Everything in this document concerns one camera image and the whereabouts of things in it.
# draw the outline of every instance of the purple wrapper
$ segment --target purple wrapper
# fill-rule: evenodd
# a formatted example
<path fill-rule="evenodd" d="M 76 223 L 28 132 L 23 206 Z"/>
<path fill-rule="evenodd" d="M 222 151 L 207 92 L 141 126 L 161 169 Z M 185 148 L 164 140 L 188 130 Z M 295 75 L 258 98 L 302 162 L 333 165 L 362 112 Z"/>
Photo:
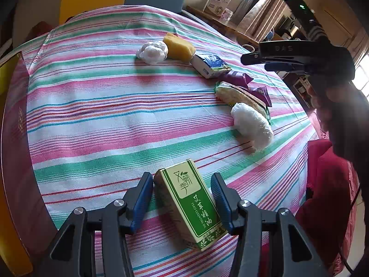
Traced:
<path fill-rule="evenodd" d="M 249 84 L 253 78 L 251 78 L 246 73 L 230 71 L 228 73 L 223 73 L 218 77 L 219 81 L 225 81 L 230 84 L 241 86 L 244 88 L 248 88 L 247 84 Z"/>
<path fill-rule="evenodd" d="M 246 89 L 248 93 L 254 95 L 259 100 L 262 100 L 266 106 L 272 107 L 271 99 L 268 95 L 268 90 L 266 90 L 266 86 L 263 87 L 249 87 Z"/>

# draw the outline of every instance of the desk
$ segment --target desk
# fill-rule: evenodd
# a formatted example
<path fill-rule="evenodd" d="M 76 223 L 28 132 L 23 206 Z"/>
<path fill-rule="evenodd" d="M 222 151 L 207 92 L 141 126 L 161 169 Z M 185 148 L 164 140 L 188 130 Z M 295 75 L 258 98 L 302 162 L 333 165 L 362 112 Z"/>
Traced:
<path fill-rule="evenodd" d="M 196 8 L 193 8 L 191 6 L 186 6 L 186 10 L 193 14 L 193 15 L 199 15 L 202 16 L 203 18 L 209 20 L 211 23 L 217 25 L 218 27 L 223 28 L 226 32 L 231 33 L 234 35 L 234 38 L 231 38 L 233 41 L 236 38 L 242 38 L 245 41 L 248 41 L 249 44 L 251 46 L 253 46 L 254 48 L 258 48 L 259 47 L 259 42 L 257 42 L 256 40 L 254 40 L 253 38 L 249 37 L 246 34 L 243 34 L 239 31 L 237 31 L 237 25 L 235 23 L 232 23 L 231 21 L 223 21 L 220 20 L 219 17 L 214 16 L 210 13 L 198 10 Z"/>
<path fill-rule="evenodd" d="M 147 65 L 135 57 L 167 32 L 220 55 L 254 78 L 250 86 L 267 87 L 274 132 L 268 147 L 253 152 L 235 129 L 231 108 L 215 98 L 216 80 L 178 60 Z M 169 11 L 114 6 L 81 13 L 14 53 L 19 50 L 30 75 L 25 120 L 32 165 L 58 228 L 74 208 L 105 207 L 143 172 L 188 158 L 208 187 L 220 172 L 242 199 L 262 209 L 295 213 L 303 201 L 313 126 L 274 72 L 243 66 L 245 49 L 218 32 Z M 237 237 L 226 235 L 203 253 L 186 248 L 154 191 L 127 244 L 136 277 L 220 277 L 229 274 Z M 95 258 L 103 276 L 101 233 Z"/>

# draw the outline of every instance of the window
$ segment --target window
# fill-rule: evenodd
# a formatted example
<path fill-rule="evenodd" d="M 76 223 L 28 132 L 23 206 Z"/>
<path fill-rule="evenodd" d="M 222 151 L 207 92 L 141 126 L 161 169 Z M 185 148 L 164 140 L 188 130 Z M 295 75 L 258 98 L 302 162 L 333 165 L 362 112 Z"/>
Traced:
<path fill-rule="evenodd" d="M 357 89 L 369 100 L 369 56 L 365 55 L 355 72 L 355 79 L 352 81 Z"/>

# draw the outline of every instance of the crumpled white plastic bag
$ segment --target crumpled white plastic bag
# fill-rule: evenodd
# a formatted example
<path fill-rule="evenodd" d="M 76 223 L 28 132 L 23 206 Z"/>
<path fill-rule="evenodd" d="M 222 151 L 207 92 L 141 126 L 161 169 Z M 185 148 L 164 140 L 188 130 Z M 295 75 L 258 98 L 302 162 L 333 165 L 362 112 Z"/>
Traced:
<path fill-rule="evenodd" d="M 274 135 L 268 121 L 251 106 L 236 103 L 231 115 L 239 133 L 253 141 L 255 149 L 262 150 L 272 142 Z"/>
<path fill-rule="evenodd" d="M 162 41 L 148 42 L 144 44 L 137 52 L 136 57 L 147 64 L 156 64 L 167 58 L 168 47 Z"/>

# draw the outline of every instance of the tablecloth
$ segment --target tablecloth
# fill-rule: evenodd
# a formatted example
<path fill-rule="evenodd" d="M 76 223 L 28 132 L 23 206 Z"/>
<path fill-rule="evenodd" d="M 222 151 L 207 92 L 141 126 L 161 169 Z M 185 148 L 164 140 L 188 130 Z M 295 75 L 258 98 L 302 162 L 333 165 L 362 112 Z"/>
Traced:
<path fill-rule="evenodd" d="M 215 81 L 191 65 L 167 59 L 149 66 L 135 58 L 142 44 L 167 32 L 249 74 L 251 86 L 267 87 L 272 144 L 253 152 L 235 130 L 231 108 L 215 98 Z M 243 66 L 247 51 L 219 33 L 161 9 L 115 6 L 77 15 L 17 51 L 30 73 L 34 173 L 58 228 L 75 207 L 104 207 L 136 186 L 143 172 L 188 158 L 208 187 L 220 172 L 260 208 L 296 212 L 304 201 L 314 128 L 283 81 L 263 65 Z M 127 242 L 135 276 L 227 276 L 237 237 L 226 235 L 203 253 L 190 250 L 153 195 L 141 229 Z M 102 276 L 100 233 L 95 250 Z"/>

